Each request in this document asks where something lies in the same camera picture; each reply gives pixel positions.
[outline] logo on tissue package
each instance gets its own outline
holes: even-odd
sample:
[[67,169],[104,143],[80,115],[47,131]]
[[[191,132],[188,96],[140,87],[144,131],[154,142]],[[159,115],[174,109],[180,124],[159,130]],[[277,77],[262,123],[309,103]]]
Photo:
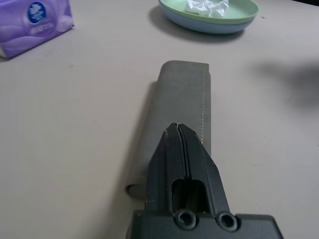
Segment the logo on tissue package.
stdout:
[[31,23],[36,24],[46,17],[47,12],[42,3],[35,1],[30,5],[28,9],[28,18]]

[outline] gray wallet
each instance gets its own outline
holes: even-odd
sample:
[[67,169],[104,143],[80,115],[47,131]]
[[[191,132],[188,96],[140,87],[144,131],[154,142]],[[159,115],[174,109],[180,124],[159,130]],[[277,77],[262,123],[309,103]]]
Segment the gray wallet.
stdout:
[[210,104],[208,64],[169,61],[162,66],[129,172],[129,195],[144,198],[149,161],[171,123],[183,123],[194,130],[211,154]]

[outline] white table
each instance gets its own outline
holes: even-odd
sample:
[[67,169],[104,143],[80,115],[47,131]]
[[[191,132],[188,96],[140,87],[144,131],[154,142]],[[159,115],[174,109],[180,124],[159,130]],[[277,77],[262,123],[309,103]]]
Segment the white table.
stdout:
[[233,213],[316,238],[319,8],[259,0],[242,34],[180,28],[151,0],[72,0],[76,29],[0,62],[0,238],[123,239],[123,193],[151,82],[168,60],[212,76],[212,151]]

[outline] blue plate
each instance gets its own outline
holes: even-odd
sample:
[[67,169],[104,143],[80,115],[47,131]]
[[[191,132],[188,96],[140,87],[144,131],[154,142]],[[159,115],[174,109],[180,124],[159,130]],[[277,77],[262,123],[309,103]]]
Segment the blue plate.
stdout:
[[253,20],[251,20],[249,22],[241,23],[241,24],[215,24],[215,23],[197,21],[197,20],[193,20],[181,15],[178,15],[177,13],[167,9],[161,3],[159,4],[164,14],[166,15],[166,17],[170,19],[171,21],[185,28],[188,28],[194,31],[204,32],[204,33],[214,33],[214,34],[235,33],[245,29],[253,22]]

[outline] green plate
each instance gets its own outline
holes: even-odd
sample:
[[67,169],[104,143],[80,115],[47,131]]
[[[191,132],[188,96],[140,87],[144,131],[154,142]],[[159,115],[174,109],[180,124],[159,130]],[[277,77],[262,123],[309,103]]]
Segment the green plate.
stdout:
[[229,9],[223,18],[199,16],[185,12],[187,0],[159,0],[164,7],[181,15],[197,21],[216,24],[242,24],[254,19],[258,12],[258,5],[251,0],[229,0]]

